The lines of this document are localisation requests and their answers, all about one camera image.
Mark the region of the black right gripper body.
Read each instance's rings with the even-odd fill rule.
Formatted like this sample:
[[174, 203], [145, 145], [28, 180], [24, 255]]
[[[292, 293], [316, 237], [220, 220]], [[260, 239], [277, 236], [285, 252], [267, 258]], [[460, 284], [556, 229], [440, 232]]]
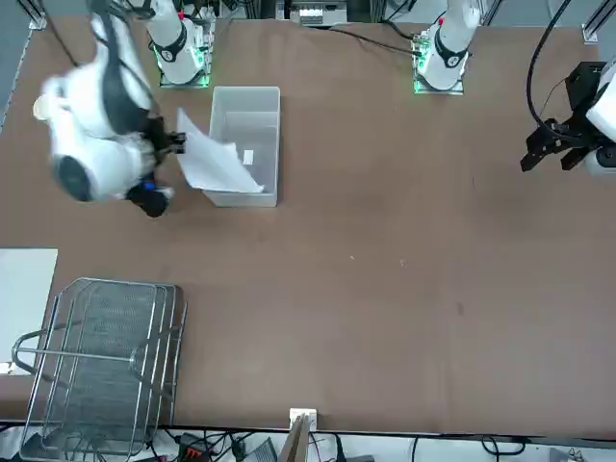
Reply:
[[149, 117], [145, 123], [142, 136], [152, 144], [155, 166], [158, 167], [169, 152], [169, 137], [165, 120], [161, 115]]

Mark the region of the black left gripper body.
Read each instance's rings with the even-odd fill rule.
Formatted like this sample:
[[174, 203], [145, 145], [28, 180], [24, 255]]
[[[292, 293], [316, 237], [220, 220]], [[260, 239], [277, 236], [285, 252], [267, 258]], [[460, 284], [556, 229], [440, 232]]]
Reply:
[[564, 122], [556, 122], [553, 130], [574, 140], [560, 139], [556, 143], [559, 149], [596, 147], [600, 141], [605, 141], [605, 136], [586, 117], [595, 100], [605, 65], [606, 62], [581, 62], [565, 79], [572, 113]]

